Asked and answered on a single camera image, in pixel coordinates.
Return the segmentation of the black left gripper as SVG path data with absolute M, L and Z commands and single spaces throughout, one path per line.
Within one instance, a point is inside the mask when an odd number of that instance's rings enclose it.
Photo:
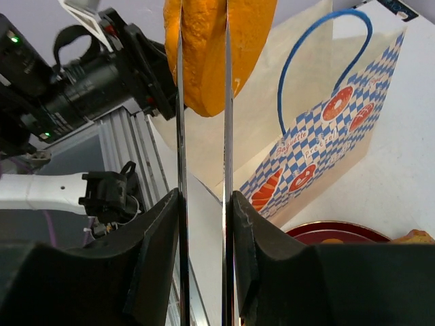
M 43 100 L 48 116 L 44 132 L 72 132 L 129 99 L 148 115 L 166 120 L 176 115 L 177 87 L 164 46 L 127 24 L 113 8 L 99 17 L 107 46 L 92 37 L 83 56 L 62 65 L 60 50 L 89 31 L 72 25 L 55 39 L 54 77 Z

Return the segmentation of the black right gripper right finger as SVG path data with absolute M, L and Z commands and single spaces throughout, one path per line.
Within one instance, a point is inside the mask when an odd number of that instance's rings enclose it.
M 307 246 L 232 194 L 239 314 L 246 325 L 433 325 L 434 246 Z

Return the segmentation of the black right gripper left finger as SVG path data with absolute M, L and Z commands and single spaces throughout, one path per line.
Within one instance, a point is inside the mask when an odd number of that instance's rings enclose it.
M 178 191 L 83 248 L 1 243 L 2 325 L 164 325 Z

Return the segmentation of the orange oval bread loaf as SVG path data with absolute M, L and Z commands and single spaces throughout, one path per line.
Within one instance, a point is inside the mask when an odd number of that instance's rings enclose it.
M 165 50 L 177 74 L 183 48 L 184 103 L 213 117 L 224 110 L 226 34 L 230 34 L 232 89 L 237 95 L 251 75 L 274 20 L 276 1 L 165 1 Z

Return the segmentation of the blue checkered paper bag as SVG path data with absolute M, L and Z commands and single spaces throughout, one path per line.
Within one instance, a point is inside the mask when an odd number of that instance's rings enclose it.
M 263 216 L 286 223 L 314 199 L 325 172 L 358 150 L 383 107 L 404 29 L 335 38 L 357 10 L 337 18 L 320 1 L 271 25 L 259 59 L 234 95 L 234 188 Z M 217 197 L 224 172 L 224 110 L 186 106 L 188 170 Z

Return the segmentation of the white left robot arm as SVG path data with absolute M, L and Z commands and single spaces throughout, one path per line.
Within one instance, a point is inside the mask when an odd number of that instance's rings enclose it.
M 108 234 L 165 194 L 150 120 L 175 117 L 177 88 L 161 43 L 114 8 L 71 8 L 77 24 L 54 41 L 48 65 L 1 17 L 1 214 L 87 215 Z

